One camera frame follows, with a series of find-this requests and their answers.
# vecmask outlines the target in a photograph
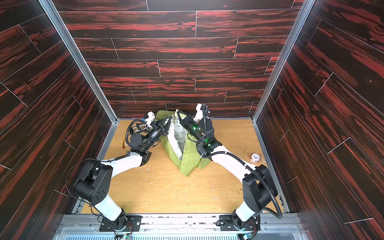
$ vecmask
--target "robotic arm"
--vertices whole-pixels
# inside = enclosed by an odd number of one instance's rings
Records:
[[[239,230],[245,229],[249,219],[252,216],[258,217],[263,209],[272,212],[266,208],[271,201],[277,209],[276,216],[282,218],[281,210],[276,201],[277,190],[267,167],[264,165],[256,167],[244,162],[218,142],[214,137],[215,130],[212,126],[212,120],[208,118],[208,106],[206,104],[199,105],[197,110],[200,114],[196,114],[202,115],[202,120],[199,123],[193,119],[191,114],[178,111],[177,115],[180,124],[197,139],[196,149],[199,154],[222,165],[243,183],[244,202],[232,213],[235,227]]]
[[[146,164],[151,156],[148,150],[161,136],[168,135],[172,116],[153,121],[153,113],[150,112],[148,115],[152,117],[147,118],[147,122],[136,119],[129,125],[126,142],[131,150],[126,155],[104,161],[87,161],[74,183],[74,191],[94,206],[115,231],[123,231],[127,219],[125,211],[108,194],[111,179],[128,169]]]

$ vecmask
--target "back wall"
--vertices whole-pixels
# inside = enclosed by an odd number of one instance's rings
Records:
[[[119,118],[250,117],[302,0],[54,0]]]

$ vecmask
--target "wall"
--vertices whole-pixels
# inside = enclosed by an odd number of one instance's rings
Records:
[[[383,11],[317,0],[257,120],[312,239],[384,239]]]
[[[250,117],[300,0],[54,0],[119,118],[210,103]]]
[[[0,22],[0,239],[51,239],[111,123],[37,0],[1,1]]]

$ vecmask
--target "table surface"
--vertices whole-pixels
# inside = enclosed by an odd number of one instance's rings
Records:
[[[130,122],[120,121],[105,159],[129,150],[123,149],[122,143]],[[257,153],[261,159],[256,165],[266,166],[250,119],[213,119],[212,123],[216,139],[228,150],[247,162],[252,153]],[[243,202],[242,183],[221,165],[210,162],[185,177],[161,143],[150,151],[146,165],[127,170],[111,181],[109,195],[127,213],[232,213]],[[275,210],[272,203],[267,207]],[[91,213],[88,205],[82,213]]]

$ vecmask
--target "green fabric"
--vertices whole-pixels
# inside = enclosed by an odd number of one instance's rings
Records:
[[[156,119],[160,120],[163,119],[169,115],[174,115],[175,112],[173,111],[164,111],[160,110],[156,114]],[[186,177],[190,174],[190,172],[195,168],[198,167],[200,169],[205,168],[210,160],[206,158],[201,158],[199,153],[196,150],[196,143],[192,142],[191,140],[186,137],[185,139],[185,147],[183,152],[182,160],[180,161],[179,158],[176,156],[175,152],[172,149],[172,146],[170,145],[168,138],[162,136],[160,138],[161,144],[164,146],[168,156],[173,161],[173,163],[180,169],[181,173],[185,175]]]

